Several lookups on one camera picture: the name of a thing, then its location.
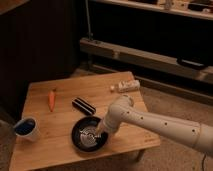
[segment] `wooden table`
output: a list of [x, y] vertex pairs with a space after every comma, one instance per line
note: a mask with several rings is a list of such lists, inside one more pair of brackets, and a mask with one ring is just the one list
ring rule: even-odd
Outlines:
[[[34, 143], [16, 139], [10, 170], [46, 168], [160, 145], [158, 135], [126, 123], [122, 123], [115, 136], [96, 152], [80, 152], [71, 141], [74, 124], [85, 117], [72, 106], [72, 100], [83, 98], [96, 107], [95, 116], [102, 118], [108, 105], [121, 95], [110, 92], [109, 86], [131, 79], [134, 79], [131, 72], [121, 72], [31, 83], [22, 116], [36, 118], [41, 137]], [[50, 112], [48, 93], [55, 88], [55, 108]], [[135, 108], [147, 111], [140, 91], [126, 94], [134, 99]]]

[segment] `carrot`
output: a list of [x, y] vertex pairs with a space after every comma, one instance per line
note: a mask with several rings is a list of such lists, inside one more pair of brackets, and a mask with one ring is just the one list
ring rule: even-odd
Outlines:
[[48, 105], [51, 112], [53, 112], [53, 109], [55, 106], [55, 96], [56, 96], [55, 92], [56, 92], [56, 89], [53, 89], [49, 92], [49, 95], [48, 95]]

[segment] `white bottle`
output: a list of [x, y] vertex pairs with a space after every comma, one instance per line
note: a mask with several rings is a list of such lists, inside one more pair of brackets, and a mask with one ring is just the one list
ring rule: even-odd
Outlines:
[[139, 80], [121, 81], [118, 84], [110, 86], [110, 91], [118, 91], [119, 93], [135, 91], [140, 89]]

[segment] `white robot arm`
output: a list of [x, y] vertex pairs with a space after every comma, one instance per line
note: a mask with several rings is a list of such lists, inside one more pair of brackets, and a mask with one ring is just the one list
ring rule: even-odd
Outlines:
[[129, 96], [120, 96], [109, 106], [108, 113], [98, 125], [97, 132], [115, 133], [121, 122], [126, 122], [213, 157], [213, 127], [189, 120], [142, 112], [133, 108], [133, 105], [134, 102]]

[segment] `dark wall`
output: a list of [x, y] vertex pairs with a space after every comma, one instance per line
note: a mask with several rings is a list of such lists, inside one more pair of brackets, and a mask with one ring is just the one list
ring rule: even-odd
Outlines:
[[68, 77], [78, 65], [72, 0], [31, 0], [0, 16], [0, 105], [18, 119], [30, 82]]

